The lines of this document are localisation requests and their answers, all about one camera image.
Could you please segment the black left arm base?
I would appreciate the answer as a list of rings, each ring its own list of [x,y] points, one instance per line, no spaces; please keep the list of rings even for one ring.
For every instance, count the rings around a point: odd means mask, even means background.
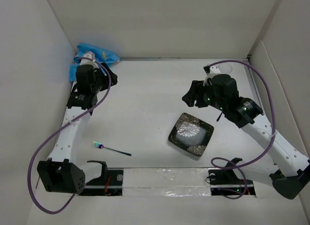
[[[105,179],[99,177],[88,182],[80,196],[122,196],[124,170],[109,168]]]

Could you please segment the blue space-print cloth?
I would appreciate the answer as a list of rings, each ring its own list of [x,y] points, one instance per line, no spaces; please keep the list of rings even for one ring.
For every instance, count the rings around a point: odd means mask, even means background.
[[[103,63],[105,62],[108,67],[111,67],[121,61],[121,58],[117,56],[115,53],[105,50],[103,48],[96,47],[91,44],[87,43],[80,43],[78,46],[77,55],[73,58],[72,63],[70,64],[69,69],[69,81],[75,82],[76,81],[76,70],[79,66],[81,60],[78,60],[80,57],[86,57],[88,52],[92,52],[94,57],[91,59],[95,59],[96,61]]]

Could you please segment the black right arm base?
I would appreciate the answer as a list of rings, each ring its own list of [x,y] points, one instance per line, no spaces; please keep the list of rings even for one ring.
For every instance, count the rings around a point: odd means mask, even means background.
[[[237,197],[245,190],[244,179],[239,179],[232,170],[209,168],[205,182],[210,185],[211,196]]]

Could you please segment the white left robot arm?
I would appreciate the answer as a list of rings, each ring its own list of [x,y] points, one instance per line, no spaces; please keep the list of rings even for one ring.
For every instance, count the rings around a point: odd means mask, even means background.
[[[90,160],[77,165],[81,136],[92,116],[91,108],[98,102],[97,95],[117,83],[117,75],[106,64],[101,69],[94,59],[95,54],[91,51],[82,55],[66,105],[64,129],[47,160],[38,163],[39,177],[48,192],[79,195],[87,184],[101,185],[108,180],[104,161]]]

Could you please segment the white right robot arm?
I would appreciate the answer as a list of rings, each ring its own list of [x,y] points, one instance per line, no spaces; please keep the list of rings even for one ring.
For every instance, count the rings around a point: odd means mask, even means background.
[[[237,83],[228,74],[221,73],[219,62],[204,66],[205,80],[192,81],[189,91],[182,100],[189,107],[211,106],[234,123],[244,133],[251,136],[263,152],[251,161],[241,158],[227,160],[220,171],[229,183],[241,180],[257,181],[271,185],[286,199],[296,196],[310,181],[310,160],[293,147],[277,130],[276,118],[269,87],[266,92],[271,109],[269,120],[263,109],[250,98],[239,96]]]

